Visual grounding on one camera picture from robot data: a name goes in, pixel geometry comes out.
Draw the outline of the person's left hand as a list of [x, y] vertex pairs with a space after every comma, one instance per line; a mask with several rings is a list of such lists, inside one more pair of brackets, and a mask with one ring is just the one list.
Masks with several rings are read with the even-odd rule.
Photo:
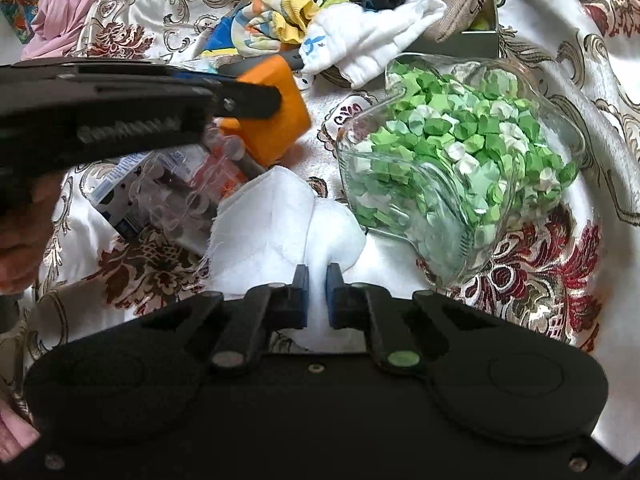
[[60, 171], [35, 180], [32, 203], [1, 220], [2, 295], [19, 294], [34, 284], [52, 236], [64, 176]]

